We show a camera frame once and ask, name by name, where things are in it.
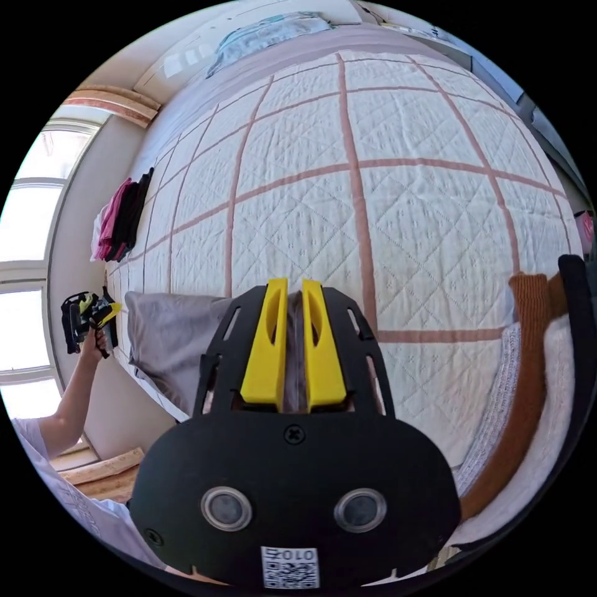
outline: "person's arm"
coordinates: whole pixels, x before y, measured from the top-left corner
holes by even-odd
[[[38,419],[39,430],[50,460],[74,446],[83,435],[91,387],[101,361],[100,349],[106,349],[106,344],[106,337],[102,331],[96,334],[90,330],[81,346],[75,371],[56,413]]]

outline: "pink grid stripe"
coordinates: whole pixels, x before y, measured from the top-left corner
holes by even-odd
[[[228,106],[231,106],[233,103],[239,101],[240,99],[242,99],[246,95],[249,95],[250,93],[255,93],[255,91],[258,91],[258,90],[264,90],[263,94],[259,98],[259,101],[258,101],[256,107],[254,108],[254,110],[252,112],[252,115],[251,115],[248,123],[243,124],[242,126],[238,127],[235,131],[225,135],[224,137],[222,137],[220,140],[218,140],[211,146],[207,147],[206,149],[203,149],[201,152],[198,152],[199,145],[201,144],[201,141],[203,140],[203,136],[205,135],[205,131],[207,129],[207,127],[206,127],[205,131],[203,131],[203,134],[201,135],[201,139],[200,139],[197,147],[195,148],[195,151],[193,153],[191,161],[186,166],[181,168],[175,175],[170,177],[166,182],[163,182],[163,178],[164,178],[164,175],[165,175],[167,167],[168,167],[168,165],[167,165],[166,169],[164,170],[164,174],[162,174],[162,180],[160,181],[158,190],[150,199],[148,199],[147,202],[149,203],[152,199],[154,199],[157,196],[157,194],[159,193],[159,191],[161,189],[163,189],[166,186],[166,184],[171,182],[171,180],[173,180],[182,170],[184,170],[186,168],[187,172],[188,172],[190,165],[201,155],[210,151],[211,149],[216,147],[219,143],[221,143],[225,139],[231,137],[232,135],[236,134],[240,130],[245,129],[244,137],[243,137],[243,140],[241,141],[241,145],[240,145],[239,152],[238,152],[237,159],[236,159],[234,177],[233,177],[233,185],[231,188],[229,200],[226,201],[225,203],[222,203],[222,204],[210,209],[209,211],[207,211],[203,214],[200,214],[199,216],[193,218],[192,220],[190,220],[184,224],[181,224],[178,227],[175,227],[175,218],[173,218],[172,226],[171,226],[170,232],[168,234],[164,235],[162,238],[160,238],[157,241],[155,241],[154,243],[152,243],[152,245],[149,247],[147,246],[147,238],[146,238],[146,247],[145,247],[145,250],[143,251],[143,253],[140,255],[136,255],[134,257],[130,257],[126,262],[123,262],[122,264],[120,264],[116,268],[114,268],[114,270],[112,272],[110,272],[109,275],[115,273],[116,271],[119,271],[122,268],[122,266],[124,266],[124,265],[128,266],[128,264],[133,263],[134,261],[136,261],[140,258],[143,258],[144,264],[145,264],[145,256],[148,252],[150,252],[153,249],[155,249],[156,247],[160,246],[163,242],[169,241],[170,251],[169,251],[169,267],[168,267],[169,274],[168,275],[169,275],[169,288],[170,288],[170,291],[172,291],[171,269],[172,269],[172,238],[173,238],[173,236],[175,234],[179,234],[180,232],[182,232],[184,230],[192,228],[199,222],[204,221],[225,209],[228,209],[228,222],[227,222],[228,225],[226,227],[226,243],[225,243],[226,255],[225,255],[225,261],[224,261],[224,266],[225,266],[224,276],[225,276],[226,296],[231,296],[231,290],[232,290],[231,289],[231,287],[232,287],[232,241],[233,241],[234,208],[235,208],[235,206],[238,203],[241,203],[243,201],[247,201],[249,199],[257,197],[258,195],[260,195],[264,192],[267,192],[269,190],[272,190],[272,189],[275,189],[275,188],[278,188],[278,187],[281,187],[284,185],[289,185],[294,182],[298,182],[299,180],[305,180],[307,178],[317,177],[317,176],[321,176],[321,175],[325,175],[325,174],[330,174],[333,172],[348,172],[349,176],[350,176],[350,180],[351,180],[351,193],[352,193],[352,197],[353,197],[353,206],[354,206],[355,215],[356,215],[359,257],[360,257],[360,263],[361,263],[361,282],[363,285],[364,311],[365,311],[365,316],[369,320],[373,330],[377,333],[377,337],[378,337],[379,341],[382,343],[398,343],[398,342],[399,343],[454,343],[454,342],[477,342],[477,341],[500,339],[503,328],[487,328],[487,329],[480,329],[480,330],[377,330],[377,321],[376,321],[377,307],[376,307],[375,284],[374,284],[374,264],[373,264],[373,256],[372,256],[372,252],[371,252],[371,239],[369,237],[369,234],[370,234],[369,233],[369,225],[367,222],[367,213],[366,213],[366,209],[365,209],[363,185],[362,185],[361,174],[360,174],[361,169],[376,168],[376,167],[383,167],[383,166],[398,167],[398,166],[403,166],[403,165],[429,165],[429,166],[451,169],[451,170],[473,172],[476,174],[483,174],[483,175],[487,176],[489,181],[491,182],[492,188],[496,194],[497,203],[498,203],[500,209],[502,210],[504,219],[506,221],[506,226],[507,226],[507,230],[508,230],[509,238],[510,238],[510,242],[511,242],[512,263],[513,263],[513,271],[514,272],[520,271],[520,257],[519,257],[519,253],[518,253],[518,240],[516,238],[516,233],[514,230],[514,224],[512,221],[511,214],[510,214],[509,210],[507,209],[504,197],[503,197],[501,190],[499,189],[499,185],[497,183],[498,179],[501,178],[504,180],[511,180],[514,182],[519,182],[521,184],[528,185],[530,187],[539,188],[541,190],[545,190],[545,191],[551,193],[553,195],[554,200],[556,201],[558,210],[560,212],[560,216],[562,218],[562,223],[563,223],[563,215],[562,215],[560,205],[559,205],[556,197],[565,197],[565,194],[562,193],[560,190],[553,188],[549,184],[549,180],[547,179],[545,171],[543,170],[543,168],[537,158],[536,153],[533,151],[534,157],[535,157],[535,159],[537,159],[537,162],[539,163],[539,165],[542,169],[542,172],[543,172],[543,175],[544,175],[544,178],[546,181],[545,183],[539,182],[536,180],[532,180],[532,179],[529,179],[526,177],[522,177],[520,175],[511,174],[509,172],[503,172],[500,170],[492,169],[486,156],[484,155],[478,141],[474,137],[474,134],[473,134],[471,128],[469,127],[468,123],[466,122],[466,120],[464,119],[464,117],[462,116],[462,114],[460,113],[460,111],[458,110],[458,108],[456,107],[454,102],[452,101],[452,98],[462,98],[462,99],[466,99],[468,101],[474,101],[474,102],[485,104],[486,106],[489,106],[490,108],[495,109],[496,111],[499,111],[501,113],[508,115],[509,118],[516,124],[516,126],[518,126],[517,121],[519,121],[520,119],[516,115],[512,114],[507,108],[505,108],[504,105],[499,100],[499,98],[497,98],[494,94],[490,93],[489,90],[486,90],[485,87],[483,85],[481,85],[481,83],[476,81],[476,78],[473,77],[472,75],[470,75],[469,73],[466,73],[465,71],[458,72],[458,71],[450,70],[448,68],[438,67],[436,65],[420,64],[420,63],[416,62],[411,56],[406,56],[406,58],[407,58],[407,60],[384,60],[384,59],[380,59],[380,58],[359,58],[356,60],[343,60],[341,55],[339,53],[336,53],[336,61],[337,61],[339,71],[340,71],[340,73],[339,73],[340,90],[339,91],[327,93],[327,94],[324,94],[321,96],[316,96],[313,98],[309,98],[307,100],[303,100],[301,102],[298,102],[298,103],[295,103],[295,104],[292,104],[289,106],[284,106],[283,108],[277,109],[271,113],[264,114],[262,116],[257,117],[257,112],[259,110],[259,107],[260,107],[261,103],[263,102],[264,98],[266,97],[267,92],[271,88],[271,85],[274,82],[274,76],[271,76],[271,77],[269,77],[269,79],[265,85],[258,87],[257,89],[251,90],[250,92],[236,98],[233,102],[230,102],[229,104],[226,104],[223,107],[220,104],[218,106],[216,106],[216,108],[213,110],[210,117],[202,120],[195,127],[193,127],[193,129],[189,130],[186,133],[186,135],[184,135],[184,136],[182,134],[179,135],[175,145],[172,148],[170,148],[164,155],[162,155],[158,159],[156,164],[161,162],[163,159],[166,158],[166,156],[168,156],[170,154],[169,162],[168,162],[168,165],[169,165],[170,160],[172,158],[172,154],[174,153],[174,150],[175,150],[176,146],[178,145],[178,143],[183,138],[185,138],[187,135],[191,134],[198,126],[201,126],[203,123],[205,123],[207,120],[209,120],[209,123],[208,123],[208,126],[209,126],[209,124],[211,123],[211,120],[213,119],[215,114],[218,113],[218,111],[221,111],[222,109],[225,109]],[[428,78],[428,80],[434,85],[435,88],[430,89],[430,88],[418,88],[418,87],[412,87],[412,86],[380,86],[380,87],[372,87],[372,88],[366,87],[366,88],[357,88],[357,89],[353,89],[353,90],[347,90],[346,89],[345,63],[361,62],[361,61],[367,61],[367,60],[384,60],[385,62],[399,62],[399,63],[413,64]],[[315,67],[310,67],[308,69],[304,69],[300,72],[305,72],[307,70],[315,70],[317,68],[326,67],[326,66],[330,66],[330,64],[317,65]],[[433,76],[431,76],[431,74],[429,74],[429,72],[427,72],[428,68],[447,70],[450,73],[462,74],[463,76],[474,80],[482,87],[482,89],[485,92],[489,93],[489,95],[492,96],[499,103],[499,106],[492,104],[490,102],[487,102],[485,100],[481,100],[481,99],[477,99],[477,98],[469,98],[469,97],[461,96],[458,94],[448,93],[438,84],[438,82],[433,78]],[[294,76],[296,74],[297,73],[293,73],[291,75],[286,75],[286,76],[280,77],[280,79],[278,79],[278,80],[287,78],[288,76]],[[348,116],[348,105],[347,105],[348,104],[348,99],[347,99],[348,94],[349,93],[360,93],[363,91],[405,90],[405,89],[441,94],[444,97],[445,101],[450,106],[450,108],[452,109],[452,111],[454,112],[456,118],[459,120],[459,122],[463,126],[463,129],[465,130],[465,133],[467,134],[467,136],[471,142],[471,145],[476,150],[476,153],[479,156],[479,159],[481,160],[481,163],[483,164],[483,166],[480,167],[480,166],[475,166],[475,165],[471,165],[471,164],[464,164],[461,162],[452,162],[449,160],[425,159],[425,158],[393,158],[393,159],[375,159],[375,160],[359,161],[357,158],[357,155],[356,155],[356,149],[354,146],[352,128],[350,126],[349,116]],[[273,181],[272,183],[270,183],[268,185],[263,185],[261,187],[257,187],[255,189],[248,191],[246,193],[243,193],[241,195],[237,195],[240,165],[241,165],[241,161],[242,161],[244,148],[246,146],[246,141],[248,139],[252,125],[255,122],[258,122],[265,118],[270,118],[271,116],[279,114],[281,112],[284,112],[285,110],[292,109],[292,108],[295,108],[299,105],[303,105],[306,103],[312,103],[312,102],[318,101],[322,98],[330,97],[330,96],[338,96],[339,97],[340,110],[341,110],[340,116],[341,116],[341,124],[342,124],[342,133],[343,133],[343,139],[344,139],[344,144],[345,144],[345,150],[346,150],[346,154],[348,157],[348,162],[345,164],[333,164],[333,165],[322,167],[322,168],[304,171],[297,175],[284,177],[284,178],[278,179],[276,181]],[[179,189],[178,198],[180,198],[180,192],[182,191],[182,187],[183,187],[183,182],[181,183],[181,187]]]
[[[195,150],[193,151],[191,161],[187,164],[187,166],[186,166],[187,169],[185,170],[185,173],[182,175],[182,179],[180,181],[180,187],[178,189],[178,194],[176,196],[176,202],[174,203],[174,213],[172,214],[172,224],[170,225],[170,233],[168,235],[168,245],[169,245],[168,267],[166,268],[166,272],[168,275],[167,286],[168,286],[169,292],[172,292],[172,242],[173,242],[173,238],[174,238],[174,226],[175,226],[175,222],[176,222],[176,214],[178,212],[178,204],[180,203],[180,196],[182,194],[183,187],[185,186],[185,181],[187,179],[188,171],[190,170],[191,165],[193,164],[193,161],[194,161],[193,158],[195,157],[195,154],[197,153],[197,150],[199,149],[199,146],[201,145],[201,141],[203,141],[203,138],[205,137],[205,133],[207,132],[207,129],[210,127],[210,124],[213,122],[214,116],[218,112],[218,107],[219,106],[216,106],[215,110],[213,111],[213,114],[210,116],[210,118],[207,122],[206,127],[204,128],[203,132],[201,133],[201,137],[199,138],[197,146],[195,147]]]
[[[427,87],[413,87],[413,86],[409,86],[409,85],[386,85],[386,86],[379,86],[379,87],[359,87],[356,89],[349,89],[347,90],[346,93],[362,93],[364,91],[402,91],[402,90],[407,90],[407,91],[424,91],[426,93],[441,93],[441,91],[439,89],[430,89]],[[239,101],[241,98],[245,97],[246,95],[249,95],[249,93],[246,93],[245,95],[241,96],[240,98],[237,98],[236,100],[234,100],[233,102],[231,102],[230,104],[228,104],[227,106],[225,106],[226,108],[228,106],[231,106],[232,104],[236,103],[237,101]],[[318,100],[322,100],[325,98],[331,98],[334,96],[339,96],[340,92],[339,91],[332,91],[329,93],[323,93],[321,95],[315,96],[313,98],[309,98],[309,99],[304,99],[302,101],[298,101],[294,104],[288,104],[287,106],[283,106],[282,108],[278,108],[277,110],[273,110],[272,112],[269,112],[267,114],[263,114],[262,116],[257,117],[252,123],[251,126],[259,121],[262,120],[266,120],[267,118],[271,118],[272,116],[276,116],[282,112],[285,112],[287,110],[292,110],[294,108],[298,108],[299,106],[303,106],[304,104],[309,104],[309,103],[313,103],[315,101]],[[518,116],[516,116],[515,114],[513,115],[511,112],[509,112],[506,108],[502,108],[500,106],[496,106],[495,104],[492,104],[491,102],[485,101],[484,99],[478,99],[478,98],[469,98],[465,95],[460,95],[460,94],[456,94],[456,93],[447,93],[448,96],[452,97],[452,98],[459,98],[462,100],[467,100],[467,101],[472,101],[472,102],[476,102],[479,104],[483,104],[489,108],[492,108],[494,110],[496,110],[497,112],[500,112],[502,114],[506,114],[507,116],[509,116],[510,118],[512,118],[513,120],[519,120]],[[184,135],[180,136],[179,141],[177,141],[177,144],[180,142],[180,140],[186,138],[188,135],[190,135],[195,129],[199,128],[203,123],[205,123],[205,120],[202,120],[199,124],[197,124],[196,126],[194,126],[190,131],[188,131],[187,133],[185,133]],[[246,128],[248,126],[249,123],[245,123],[240,125],[239,127],[237,127],[236,129],[234,129],[233,131],[227,133],[226,135],[224,135],[221,139],[218,139],[215,143],[213,143],[212,145],[210,145],[209,147],[206,147],[205,149],[203,149],[201,152],[195,154],[193,156],[192,162],[199,159],[203,154],[206,154],[208,151],[211,151],[212,149],[214,149],[215,147],[217,147],[220,143],[224,142],[225,140],[229,139],[230,137],[233,137],[234,135],[236,135],[236,133],[238,133],[239,131],[242,131],[244,128]],[[168,153],[170,152],[170,150],[168,150],[168,152],[166,152],[166,154],[164,154],[164,156],[162,156],[157,163],[159,163],[166,155],[168,155]],[[179,168],[172,176],[170,176],[164,183],[160,184],[160,187],[157,189],[157,191],[154,193],[154,195],[151,196],[151,199],[153,199],[155,197],[156,194],[158,194],[167,184],[169,184],[170,182],[172,182],[183,170],[185,170],[185,168],[188,168],[188,164],[184,165],[183,167]]]
[[[424,69],[424,67],[421,64],[416,62],[414,60],[414,58],[411,58],[411,61],[429,79],[429,81],[436,86],[437,90],[442,94],[444,100],[449,105],[452,112],[454,112],[454,116],[456,116],[456,118],[460,122],[462,128],[465,130],[466,136],[468,137],[470,144],[473,146],[473,149],[475,150],[476,154],[478,155],[479,160],[481,160],[481,163],[483,164],[483,173],[489,179],[491,187],[493,188],[493,192],[495,193],[496,198],[497,198],[497,204],[499,205],[500,209],[502,210],[502,213],[504,214],[504,219],[506,220],[506,229],[508,231],[508,236],[510,239],[510,248],[511,248],[511,252],[512,252],[512,269],[514,270],[512,273],[517,274],[521,270],[521,257],[520,257],[519,250],[518,250],[518,239],[516,237],[516,229],[514,228],[514,220],[512,219],[512,215],[510,214],[510,211],[508,210],[508,207],[506,206],[506,200],[504,199],[502,190],[499,188],[499,184],[497,183],[498,179],[496,177],[496,174],[495,174],[494,170],[491,168],[491,165],[489,163],[489,160],[487,159],[487,156],[485,155],[485,153],[483,153],[483,150],[482,150],[481,146],[479,145],[479,142],[475,138],[472,128],[470,127],[468,122],[466,122],[465,117],[460,113],[460,110],[456,107],[456,104],[453,102],[450,95]]]
[[[241,140],[240,146],[238,148],[238,154],[236,156],[236,163],[234,165],[234,176],[232,180],[232,187],[230,189],[230,198],[228,200],[228,219],[226,222],[226,255],[224,258],[224,263],[226,271],[224,272],[224,293],[227,297],[232,297],[232,233],[234,228],[234,206],[236,205],[237,201],[237,191],[238,191],[238,180],[241,176],[241,164],[243,161],[243,152],[244,148],[247,145],[247,140],[249,139],[249,133],[251,132],[251,128],[253,124],[257,120],[257,112],[263,100],[266,98],[267,92],[271,89],[272,83],[274,82],[274,77],[271,76],[267,85],[265,86],[264,92],[261,94],[261,97],[257,101],[253,112],[251,113],[251,117],[249,118],[249,122],[245,125],[245,131],[243,138]]]

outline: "qr code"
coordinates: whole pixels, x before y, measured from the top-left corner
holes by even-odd
[[[268,589],[319,588],[317,549],[262,547],[261,562]]]

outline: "white quilt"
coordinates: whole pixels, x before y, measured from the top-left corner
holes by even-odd
[[[137,245],[108,285],[230,296],[334,286],[377,331],[396,415],[450,465],[473,441],[514,322],[514,273],[581,253],[552,166],[471,73],[340,51],[229,97],[155,156]],[[126,312],[118,318],[127,367]]]

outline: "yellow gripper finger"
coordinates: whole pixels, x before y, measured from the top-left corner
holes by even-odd
[[[341,404],[346,399],[346,386],[319,282],[303,280],[303,317],[307,404],[311,412],[317,407]]]
[[[110,319],[116,317],[116,315],[120,313],[120,309],[122,309],[122,305],[120,303],[110,303],[110,307],[112,310],[100,322],[98,322],[98,328],[104,327],[105,324],[107,324]]]
[[[287,309],[288,280],[270,280],[241,388],[245,402],[274,405],[278,412],[284,398]]]

